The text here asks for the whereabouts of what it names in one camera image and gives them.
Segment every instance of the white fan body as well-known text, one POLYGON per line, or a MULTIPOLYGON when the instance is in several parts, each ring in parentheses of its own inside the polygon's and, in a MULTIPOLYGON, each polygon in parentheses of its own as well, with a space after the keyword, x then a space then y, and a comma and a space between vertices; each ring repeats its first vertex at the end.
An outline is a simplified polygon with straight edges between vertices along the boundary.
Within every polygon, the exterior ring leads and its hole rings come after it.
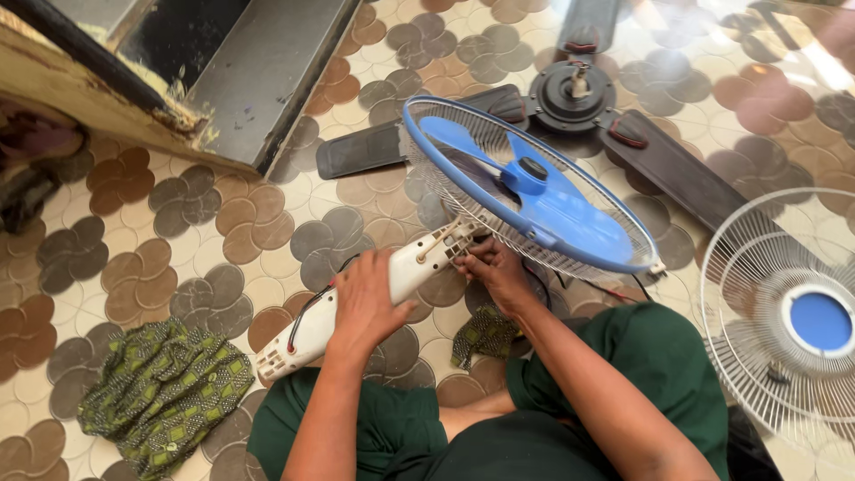
MULTIPOLYGON (((464 252, 478 229, 473 223, 450 224, 426 234, 398 249, 389 259, 389 294, 397 305, 409 298, 419 286, 444 269, 453 258, 464 252)), ((288 352, 291 323, 256 355, 256 371, 268 381, 275 381, 320 358, 335 329, 339 296, 335 288, 306 310, 288 352)))

